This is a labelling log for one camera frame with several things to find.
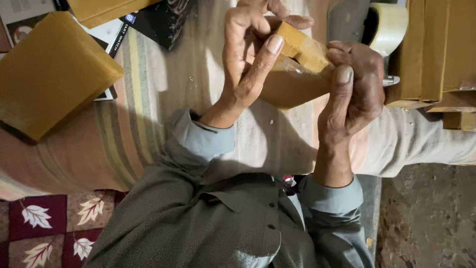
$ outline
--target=cuff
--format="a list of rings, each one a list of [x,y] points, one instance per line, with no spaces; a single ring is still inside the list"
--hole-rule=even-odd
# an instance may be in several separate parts
[[[211,160],[214,155],[225,154],[235,149],[235,126],[221,129],[192,121],[190,109],[176,110],[168,124],[175,140],[194,155]]]
[[[309,174],[299,184],[299,190],[304,204],[327,213],[347,213],[364,202],[362,186],[355,175],[346,187],[330,188],[316,182],[312,174]]]

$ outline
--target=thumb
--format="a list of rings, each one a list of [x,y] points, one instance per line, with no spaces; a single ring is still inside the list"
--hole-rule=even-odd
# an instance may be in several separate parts
[[[348,65],[340,65],[334,70],[329,103],[332,113],[346,117],[347,108],[354,88],[354,70]]]
[[[282,36],[278,34],[271,35],[263,44],[263,47],[256,56],[250,70],[243,80],[241,80],[240,86],[248,88],[251,91],[260,91],[263,88],[266,76],[271,68],[273,68],[274,62],[278,58],[283,45],[284,39]]]

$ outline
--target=floor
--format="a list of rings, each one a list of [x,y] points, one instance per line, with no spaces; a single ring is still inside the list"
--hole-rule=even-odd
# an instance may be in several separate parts
[[[382,180],[376,267],[476,267],[476,166],[417,164]]]

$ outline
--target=person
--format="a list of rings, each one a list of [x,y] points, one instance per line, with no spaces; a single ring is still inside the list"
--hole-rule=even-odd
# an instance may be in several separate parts
[[[318,120],[315,171],[298,186],[302,206],[263,173],[201,185],[213,156],[233,150],[234,122],[283,48],[281,36],[268,37],[277,22],[250,6],[228,10],[220,99],[203,116],[190,109],[170,116],[165,155],[116,208],[84,267],[373,266],[348,151],[352,135],[383,109],[383,59],[363,44],[328,45],[332,89]],[[291,23],[306,28],[312,20]]]

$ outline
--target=floral blanket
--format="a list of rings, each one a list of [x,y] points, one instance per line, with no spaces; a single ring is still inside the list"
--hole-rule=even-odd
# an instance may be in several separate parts
[[[0,268],[81,267],[126,194],[107,190],[0,202]]]

